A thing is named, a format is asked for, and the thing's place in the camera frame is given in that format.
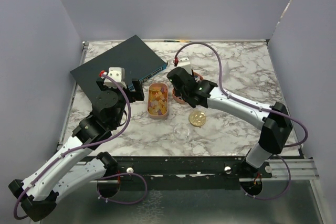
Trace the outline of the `pink tray of popsicle candies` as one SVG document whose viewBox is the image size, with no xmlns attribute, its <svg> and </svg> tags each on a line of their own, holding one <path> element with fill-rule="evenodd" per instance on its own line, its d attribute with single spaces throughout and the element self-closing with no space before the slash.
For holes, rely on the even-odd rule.
<svg viewBox="0 0 336 224">
<path fill-rule="evenodd" d="M 149 86 L 147 112 L 150 118 L 163 119 L 168 115 L 168 87 L 164 83 Z"/>
</svg>

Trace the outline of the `clear plastic jar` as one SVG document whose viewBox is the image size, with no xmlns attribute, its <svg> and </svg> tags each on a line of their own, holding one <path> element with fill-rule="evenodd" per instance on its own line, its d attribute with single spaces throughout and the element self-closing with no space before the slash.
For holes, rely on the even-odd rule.
<svg viewBox="0 0 336 224">
<path fill-rule="evenodd" d="M 179 123 L 174 127 L 173 135 L 176 141 L 188 142 L 191 136 L 191 129 L 187 124 Z"/>
</svg>

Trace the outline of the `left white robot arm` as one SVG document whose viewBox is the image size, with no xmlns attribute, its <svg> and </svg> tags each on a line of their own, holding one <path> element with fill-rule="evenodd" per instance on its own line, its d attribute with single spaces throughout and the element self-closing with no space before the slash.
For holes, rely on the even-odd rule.
<svg viewBox="0 0 336 224">
<path fill-rule="evenodd" d="M 131 121 L 131 103 L 142 101 L 142 84 L 133 79 L 134 91 L 122 81 L 104 72 L 97 80 L 101 93 L 92 103 L 92 111 L 80 121 L 65 144 L 37 171 L 27 178 L 15 179 L 9 189 L 16 197 L 13 216 L 40 221 L 59 202 L 84 184 L 117 176 L 118 163 L 107 152 L 99 153 L 83 168 L 71 169 L 101 144 L 119 137 Z"/>
</svg>

